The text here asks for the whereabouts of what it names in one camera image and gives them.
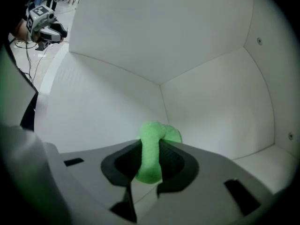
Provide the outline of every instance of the green foam toy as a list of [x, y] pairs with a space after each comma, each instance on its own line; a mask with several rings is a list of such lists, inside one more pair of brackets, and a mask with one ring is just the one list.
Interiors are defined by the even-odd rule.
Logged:
[[159, 140], [181, 143], [181, 135], [177, 129], [157, 121], [145, 122], [141, 127], [142, 164], [135, 178], [140, 182], [153, 184], [162, 179], [159, 164]]

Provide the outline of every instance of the black slot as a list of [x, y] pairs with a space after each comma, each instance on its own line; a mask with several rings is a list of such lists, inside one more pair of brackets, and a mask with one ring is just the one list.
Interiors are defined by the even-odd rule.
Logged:
[[78, 164], [78, 163], [82, 163], [84, 162], [83, 159], [81, 158], [74, 158], [74, 159], [70, 159], [70, 160], [66, 160], [64, 161], [65, 165], [68, 167], [68, 166], [72, 166], [72, 165], [75, 165], [75, 164]]
[[244, 216], [250, 214], [261, 205], [238, 180], [231, 179], [224, 184]]
[[135, 207], [132, 201], [131, 187], [128, 186], [123, 197], [123, 201], [115, 204], [111, 209], [112, 212], [118, 214], [131, 222], [136, 223]]

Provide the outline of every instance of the white wall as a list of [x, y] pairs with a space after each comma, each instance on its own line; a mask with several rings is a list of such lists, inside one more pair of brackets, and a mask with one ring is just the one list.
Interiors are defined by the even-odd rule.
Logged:
[[253, 0], [81, 0], [70, 51], [157, 84], [245, 43]]
[[157, 84], [70, 52], [56, 72], [43, 113], [36, 119], [37, 135], [60, 153], [137, 139], [147, 120], [168, 123]]
[[161, 85], [169, 123], [185, 144], [240, 158], [274, 143], [263, 77], [241, 48]]
[[[257, 38], [262, 39], [258, 45]], [[275, 144], [299, 157], [300, 53], [292, 28], [272, 0], [254, 0], [245, 48], [268, 85], [275, 113]], [[290, 141], [288, 134], [294, 134]]]

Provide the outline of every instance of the cable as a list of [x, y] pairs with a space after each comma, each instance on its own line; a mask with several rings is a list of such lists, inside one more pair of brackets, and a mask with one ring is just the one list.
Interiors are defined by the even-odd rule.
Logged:
[[[51, 50], [51, 49], [54, 49], [54, 48], [61, 48], [61, 46], [54, 46], [54, 47], [51, 47], [51, 48], [48, 49], [48, 51]], [[44, 55], [41, 57], [41, 60], [46, 60], [46, 59], [53, 59], [53, 58], [55, 58], [55, 56], [50, 57], [50, 58], [44, 58]]]
[[69, 13], [69, 12], [74, 11], [75, 9], [76, 9], [76, 8], [73, 8], [72, 10], [69, 10], [69, 11], [67, 11], [67, 12], [55, 13], [55, 15], [57, 15], [57, 14], [63, 14], [63, 13]]
[[29, 75], [29, 73], [25, 73], [25, 72], [23, 72], [23, 70], [22, 70], [22, 69], [20, 69], [19, 67], [18, 67], [18, 69], [19, 69], [19, 70], [20, 70], [22, 73]]
[[15, 41], [15, 37], [13, 38], [13, 40], [11, 40], [11, 41], [9, 42], [9, 45], [11, 45], [14, 41]]
[[28, 42], [25, 41], [25, 48], [26, 48], [26, 57], [27, 57], [27, 60], [28, 60], [28, 63], [29, 63], [29, 71], [28, 71], [28, 75], [29, 75], [29, 81], [32, 83], [32, 86], [33, 86], [33, 79], [30, 75], [30, 70], [31, 70], [31, 59], [29, 57], [29, 54], [28, 54]]
[[[15, 46], [16, 46], [16, 47], [19, 47], [19, 48], [26, 49], [26, 47], [20, 47], [20, 46], [18, 46], [18, 45], [17, 45], [17, 43], [16, 43], [16, 40], [15, 40]], [[32, 46], [32, 47], [28, 47], [28, 49], [34, 48], [36, 45], [37, 45], [37, 44], [35, 43], [35, 45], [34, 45], [34, 46]]]
[[46, 47], [43, 56], [42, 56], [42, 57], [40, 58], [40, 60], [38, 61], [37, 68], [36, 68], [36, 71], [34, 72], [34, 76], [33, 76], [33, 79], [32, 79], [32, 84], [33, 84], [34, 78], [36, 77], [36, 74], [37, 74], [38, 65], [39, 65], [40, 61], [42, 60], [42, 58], [44, 57], [44, 55], [46, 54], [46, 51], [47, 51], [48, 47], [49, 47], [49, 46]]

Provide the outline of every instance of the screw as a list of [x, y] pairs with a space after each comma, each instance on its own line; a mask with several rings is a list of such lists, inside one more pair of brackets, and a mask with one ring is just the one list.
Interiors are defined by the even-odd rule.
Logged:
[[293, 139], [294, 139], [293, 133], [289, 133], [289, 139], [290, 139], [290, 140], [293, 140]]
[[257, 43], [258, 43], [259, 45], [263, 45], [263, 40], [262, 40], [260, 37], [258, 37], [258, 38], [257, 38]]

